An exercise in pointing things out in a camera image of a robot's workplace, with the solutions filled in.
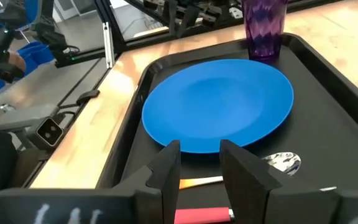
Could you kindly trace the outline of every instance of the spoon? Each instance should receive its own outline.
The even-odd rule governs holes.
[[[267,164],[274,166],[274,168],[288,175],[294,175],[298,171],[299,167],[301,166],[301,157],[299,157],[297,154],[293,152],[278,152],[269,155],[263,158],[262,160],[266,161]],[[205,184],[218,183],[222,181],[223,181],[222,176],[181,179],[179,183],[179,190],[205,185]]]

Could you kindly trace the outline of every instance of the tray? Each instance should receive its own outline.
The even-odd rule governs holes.
[[[143,73],[139,87],[99,181],[109,187],[148,163],[163,147],[145,132],[140,115],[147,95],[164,79],[191,65],[219,58],[247,58],[244,40],[162,57]],[[245,148],[259,157],[291,151],[302,160],[297,177],[315,187],[358,189],[358,88],[303,39],[283,35],[280,58],[272,66],[291,81],[295,99],[286,121]],[[218,154],[182,153],[181,177],[221,175]],[[181,190],[178,208],[230,206],[224,185]]]

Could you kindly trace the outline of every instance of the wooden countertop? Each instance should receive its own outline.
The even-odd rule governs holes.
[[[291,13],[285,32],[304,38],[358,86],[358,0]],[[244,37],[236,26],[123,53],[31,187],[95,188],[144,68],[168,54]]]

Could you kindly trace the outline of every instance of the red handle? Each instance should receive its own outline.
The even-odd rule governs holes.
[[[229,208],[177,209],[175,224],[205,224],[229,222]]]

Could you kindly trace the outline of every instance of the blue plate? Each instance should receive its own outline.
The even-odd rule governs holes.
[[[227,59],[200,63],[170,76],[147,98],[142,122],[166,146],[182,152],[219,152],[220,140],[248,145],[271,133],[291,111],[293,89],[277,69]]]

